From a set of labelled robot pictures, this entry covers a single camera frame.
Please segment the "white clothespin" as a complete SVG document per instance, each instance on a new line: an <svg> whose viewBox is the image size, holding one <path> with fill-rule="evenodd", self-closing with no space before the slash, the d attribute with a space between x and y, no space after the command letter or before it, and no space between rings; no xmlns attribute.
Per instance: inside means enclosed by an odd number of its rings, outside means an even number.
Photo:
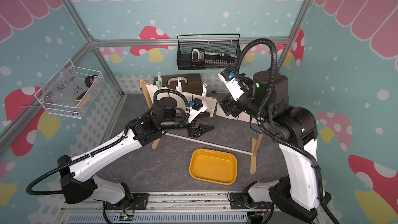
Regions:
<svg viewBox="0 0 398 224"><path fill-rule="evenodd" d="M202 89L202 99L205 100L207 97L207 84L203 84L203 89Z"/></svg>
<svg viewBox="0 0 398 224"><path fill-rule="evenodd" d="M181 84L181 78L180 78L180 77L177 78L176 90L177 90L178 92L180 92L180 93L182 92L182 84Z"/></svg>

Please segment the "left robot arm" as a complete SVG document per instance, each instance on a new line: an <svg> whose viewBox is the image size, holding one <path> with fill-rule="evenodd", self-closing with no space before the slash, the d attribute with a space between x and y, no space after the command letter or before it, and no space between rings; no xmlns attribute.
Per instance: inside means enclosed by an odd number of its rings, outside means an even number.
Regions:
<svg viewBox="0 0 398 224"><path fill-rule="evenodd" d="M63 195L68 204L95 200L101 201L103 206L128 209L135 198L127 184L112 183L96 173L124 155L160 139L168 131L186 129L190 137L198 138L213 130L213 126L195 124L197 118L209 115L207 108L205 95L188 100L176 90L157 90L152 107L129 120L120 134L81 155L59 158L57 168L33 180L25 191L32 196Z"/></svg>

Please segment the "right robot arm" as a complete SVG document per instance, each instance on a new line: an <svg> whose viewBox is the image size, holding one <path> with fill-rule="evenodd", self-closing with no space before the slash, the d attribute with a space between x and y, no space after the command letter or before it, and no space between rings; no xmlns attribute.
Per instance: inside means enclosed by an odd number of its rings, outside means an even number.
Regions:
<svg viewBox="0 0 398 224"><path fill-rule="evenodd" d="M257 45L268 46L271 65L248 78L239 69L246 53ZM244 47L234 66L219 74L229 90L220 103L224 113L233 117L246 113L255 120L259 133L278 144L288 169L288 175L279 180L251 183L244 189L244 201L249 207L269 202L272 208L309 224L321 207L337 223L327 206L331 195L323 189L317 162L316 118L309 110L289 104L288 79L278 72L277 60L276 45L270 39L259 38Z"/></svg>

